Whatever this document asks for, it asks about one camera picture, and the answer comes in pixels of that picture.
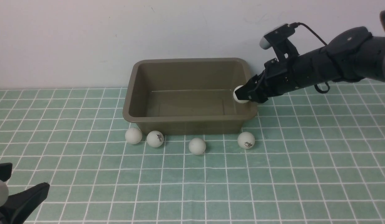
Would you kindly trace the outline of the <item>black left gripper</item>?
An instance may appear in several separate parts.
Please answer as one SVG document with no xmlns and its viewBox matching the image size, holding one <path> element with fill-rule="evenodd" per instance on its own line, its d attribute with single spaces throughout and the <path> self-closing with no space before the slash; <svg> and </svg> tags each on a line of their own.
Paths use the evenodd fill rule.
<svg viewBox="0 0 385 224">
<path fill-rule="evenodd" d="M 12 176 L 12 163 L 0 164 L 0 180 L 7 182 Z M 50 184 L 43 182 L 28 190 L 10 195 L 0 207 L 0 224 L 23 224 L 49 194 Z"/>
</svg>

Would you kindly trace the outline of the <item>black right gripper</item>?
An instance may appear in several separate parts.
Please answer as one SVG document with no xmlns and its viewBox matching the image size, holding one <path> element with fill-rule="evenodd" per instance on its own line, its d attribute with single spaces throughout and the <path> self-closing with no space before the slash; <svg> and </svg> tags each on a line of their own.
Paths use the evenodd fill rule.
<svg viewBox="0 0 385 224">
<path fill-rule="evenodd" d="M 308 59 L 302 56 L 279 62 L 266 62 L 265 69 L 245 85 L 235 89 L 235 100 L 250 100 L 258 104 L 308 86 Z"/>
</svg>

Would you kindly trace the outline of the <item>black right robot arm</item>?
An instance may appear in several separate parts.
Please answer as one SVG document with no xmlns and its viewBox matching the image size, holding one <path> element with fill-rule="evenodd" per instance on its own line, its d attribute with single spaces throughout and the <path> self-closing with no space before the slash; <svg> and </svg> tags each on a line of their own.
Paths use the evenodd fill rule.
<svg viewBox="0 0 385 224">
<path fill-rule="evenodd" d="M 273 48 L 276 58 L 265 63 L 264 71 L 234 90 L 240 103 L 264 103 L 301 88 L 329 82 L 359 82 L 364 78 L 385 83 L 385 37 L 373 36 L 365 27 L 355 27 L 323 47 L 299 54 L 288 40 L 301 23 L 284 24 L 262 37 L 263 49 Z"/>
</svg>

